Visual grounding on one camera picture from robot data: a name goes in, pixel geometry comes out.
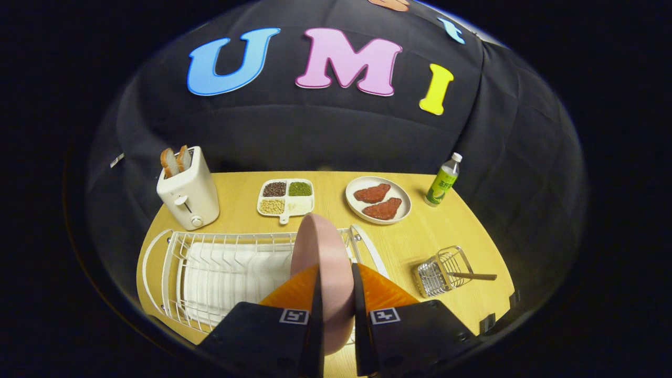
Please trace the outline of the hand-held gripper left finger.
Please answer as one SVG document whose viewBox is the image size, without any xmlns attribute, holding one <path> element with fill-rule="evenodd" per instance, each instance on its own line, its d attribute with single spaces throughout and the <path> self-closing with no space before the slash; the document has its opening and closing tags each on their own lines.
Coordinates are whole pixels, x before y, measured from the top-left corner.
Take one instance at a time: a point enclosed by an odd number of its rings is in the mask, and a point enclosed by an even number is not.
<svg viewBox="0 0 672 378">
<path fill-rule="evenodd" d="M 293 275 L 261 303 L 235 304 L 195 351 L 237 377 L 322 377 L 319 265 Z"/>
</svg>

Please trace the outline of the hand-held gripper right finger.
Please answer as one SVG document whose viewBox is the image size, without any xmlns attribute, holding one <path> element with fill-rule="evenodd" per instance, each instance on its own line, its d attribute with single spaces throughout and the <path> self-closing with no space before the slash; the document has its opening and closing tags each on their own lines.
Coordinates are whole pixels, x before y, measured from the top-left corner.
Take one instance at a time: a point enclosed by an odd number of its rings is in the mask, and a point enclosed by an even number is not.
<svg viewBox="0 0 672 378">
<path fill-rule="evenodd" d="M 404 290 L 363 264 L 354 280 L 358 376 L 435 377 L 478 349 L 481 340 L 441 301 L 403 301 Z"/>
</svg>

